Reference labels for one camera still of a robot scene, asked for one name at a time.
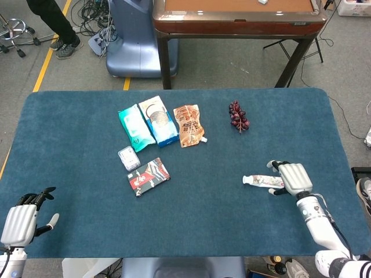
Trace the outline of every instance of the red and black package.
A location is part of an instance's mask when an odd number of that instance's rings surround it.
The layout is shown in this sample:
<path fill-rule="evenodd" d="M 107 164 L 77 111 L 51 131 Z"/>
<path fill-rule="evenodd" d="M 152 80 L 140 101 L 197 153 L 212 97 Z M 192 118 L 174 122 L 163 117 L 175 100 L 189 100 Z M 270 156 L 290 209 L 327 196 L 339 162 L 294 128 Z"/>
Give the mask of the red and black package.
<path fill-rule="evenodd" d="M 160 158 L 156 158 L 128 174 L 129 183 L 137 197 L 169 179 L 170 175 Z"/>

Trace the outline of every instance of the black pants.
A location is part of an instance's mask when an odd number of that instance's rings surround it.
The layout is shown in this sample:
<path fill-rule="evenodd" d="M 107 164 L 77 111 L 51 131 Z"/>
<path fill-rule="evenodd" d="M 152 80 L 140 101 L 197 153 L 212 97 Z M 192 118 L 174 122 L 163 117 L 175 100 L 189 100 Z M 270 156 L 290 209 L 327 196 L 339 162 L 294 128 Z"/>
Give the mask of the black pants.
<path fill-rule="evenodd" d="M 63 15 L 55 0 L 27 0 L 31 11 L 52 29 L 64 43 L 70 44 L 75 41 L 76 32 L 70 22 Z"/>

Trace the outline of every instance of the power strip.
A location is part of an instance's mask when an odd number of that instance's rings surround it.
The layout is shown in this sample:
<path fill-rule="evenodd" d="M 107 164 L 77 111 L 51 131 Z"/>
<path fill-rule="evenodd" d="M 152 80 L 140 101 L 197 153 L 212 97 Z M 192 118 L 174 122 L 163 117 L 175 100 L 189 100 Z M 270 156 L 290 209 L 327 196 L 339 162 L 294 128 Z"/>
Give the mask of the power strip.
<path fill-rule="evenodd" d="M 367 145 L 367 147 L 371 148 L 371 127 L 369 129 L 369 132 L 367 132 L 364 143 Z"/>

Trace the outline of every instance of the sneaker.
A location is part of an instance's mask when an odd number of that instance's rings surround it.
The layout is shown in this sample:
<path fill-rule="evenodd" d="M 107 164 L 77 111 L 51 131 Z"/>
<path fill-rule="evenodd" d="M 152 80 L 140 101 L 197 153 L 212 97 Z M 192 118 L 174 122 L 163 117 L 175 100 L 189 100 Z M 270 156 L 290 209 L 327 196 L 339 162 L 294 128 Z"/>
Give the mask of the sneaker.
<path fill-rule="evenodd" d="M 52 42 L 52 44 L 50 45 L 50 48 L 51 48 L 53 51 L 57 51 L 57 50 L 59 50 L 62 46 L 63 46 L 63 41 L 62 41 L 62 39 L 58 38 L 56 41 Z"/>
<path fill-rule="evenodd" d="M 365 205 L 365 209 L 371 216 L 371 179 L 370 178 L 361 178 L 358 180 L 357 185 L 357 194 Z"/>
<path fill-rule="evenodd" d="M 306 269 L 295 259 L 286 262 L 289 278 L 310 278 Z"/>
<path fill-rule="evenodd" d="M 56 56 L 60 60 L 68 59 L 70 58 L 75 51 L 79 50 L 83 46 L 82 41 L 80 41 L 79 37 L 76 36 L 76 40 L 73 43 L 70 43 L 69 45 L 64 44 L 56 53 Z"/>

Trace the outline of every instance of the brown pouch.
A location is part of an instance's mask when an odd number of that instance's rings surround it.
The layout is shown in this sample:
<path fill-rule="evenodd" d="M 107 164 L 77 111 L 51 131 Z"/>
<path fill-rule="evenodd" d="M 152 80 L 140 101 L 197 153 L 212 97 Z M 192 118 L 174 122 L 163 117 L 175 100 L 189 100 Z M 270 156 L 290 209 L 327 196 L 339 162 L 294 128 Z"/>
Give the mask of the brown pouch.
<path fill-rule="evenodd" d="M 207 142 L 205 131 L 199 122 L 198 105 L 184 105 L 174 109 L 174 116 L 179 125 L 180 146 L 182 148 Z"/>

